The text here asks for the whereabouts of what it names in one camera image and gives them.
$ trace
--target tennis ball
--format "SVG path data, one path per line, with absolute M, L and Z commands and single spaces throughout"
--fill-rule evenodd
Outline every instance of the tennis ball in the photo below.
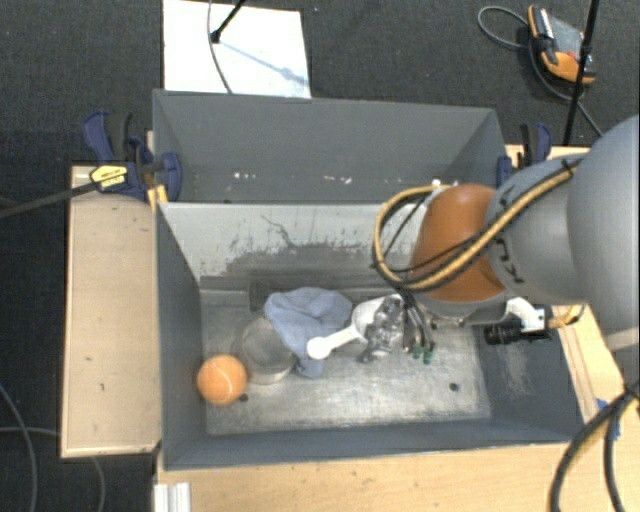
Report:
M 247 372 L 242 363 L 230 355 L 207 359 L 198 371 L 198 391 L 214 405 L 229 405 L 244 393 Z

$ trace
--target metal pole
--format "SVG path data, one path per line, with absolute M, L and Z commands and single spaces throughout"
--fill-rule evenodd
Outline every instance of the metal pole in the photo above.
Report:
M 567 117 L 567 124 L 564 130 L 563 146 L 568 146 L 571 140 L 571 132 L 573 130 L 573 121 L 576 117 L 576 111 L 578 109 L 578 101 L 582 94 L 582 79 L 584 77 L 584 68 L 587 65 L 587 60 L 591 54 L 591 38 L 593 37 L 593 29 L 596 25 L 596 16 L 598 15 L 599 0 L 591 0 L 589 5 L 589 15 L 587 16 L 587 26 L 584 31 L 584 39 L 580 46 L 580 64 L 578 66 L 578 76 L 576 77 L 576 85 L 573 89 L 573 96 L 571 98 L 571 106 L 569 107 L 569 116 Z
M 220 36 L 222 36 L 222 31 L 226 28 L 226 26 L 233 19 L 233 17 L 236 14 L 238 14 L 240 7 L 242 7 L 242 4 L 245 3 L 246 1 L 247 0 L 238 0 L 238 3 L 235 5 L 233 10 L 229 13 L 229 16 L 227 16 L 227 18 L 222 22 L 222 24 L 216 30 L 214 30 L 213 32 L 211 32 L 211 34 L 209 34 L 209 38 L 211 39 L 212 43 L 220 42 Z

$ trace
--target black carpet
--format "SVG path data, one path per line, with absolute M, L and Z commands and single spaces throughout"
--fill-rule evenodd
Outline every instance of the black carpet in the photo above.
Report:
M 567 106 L 551 97 L 523 51 L 480 32 L 480 0 L 252 0 L 298 9 L 316 97 L 382 99 L 494 108 L 505 140 L 541 121 L 562 139 Z M 499 5 L 522 15 L 528 2 Z M 583 27 L 587 1 L 544 4 Z M 487 24 L 505 38 L 519 25 L 501 14 Z M 74 160 L 90 159 L 80 123 L 99 109 L 134 112 L 132 132 L 151 127 L 151 89 L 162 86 L 162 3 L 123 0 L 6 0 L 0 9 L 0 196 L 27 201 L 63 189 Z M 598 78 L 584 105 L 606 131 L 638 112 L 640 3 L 601 3 L 593 55 Z M 572 142 L 596 136 L 578 115 Z M 0 383 L 25 422 L 59 428 L 65 298 L 62 204 L 0 220 Z M 14 425 L 0 404 L 0 426 Z M 93 510 L 91 465 L 60 463 L 37 439 L 38 510 Z M 0 510 L 26 510 L 29 464 L 22 440 L 0 437 Z M 104 460 L 105 510 L 150 507 L 148 456 Z

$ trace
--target wooden table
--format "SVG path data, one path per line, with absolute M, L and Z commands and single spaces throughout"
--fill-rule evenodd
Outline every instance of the wooden table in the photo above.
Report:
M 86 171 L 74 169 L 74 184 Z M 151 228 L 150 209 L 129 198 L 91 193 L 72 202 L 63 457 L 150 452 L 160 439 Z M 608 401 L 621 391 L 621 378 L 589 311 L 561 338 L 589 418 L 597 412 L 596 397 Z M 623 416 L 616 443 L 618 485 L 629 511 L 640 510 L 637 407 Z M 572 466 L 563 511 L 612 510 L 601 438 L 594 437 Z M 547 507 L 564 449 L 554 444 L 170 473 L 159 455 L 156 478 L 168 485 L 189 482 L 194 512 L 535 511 Z

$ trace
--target white plastic spoon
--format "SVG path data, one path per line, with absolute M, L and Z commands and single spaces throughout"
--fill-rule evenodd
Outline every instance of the white plastic spoon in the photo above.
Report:
M 384 297 L 368 300 L 358 304 L 351 314 L 349 327 L 329 336 L 316 336 L 307 342 L 307 354 L 311 359 L 326 359 L 332 350 L 346 345 L 350 341 L 359 340 L 366 343 L 364 332 L 373 323 L 376 311 L 380 308 Z

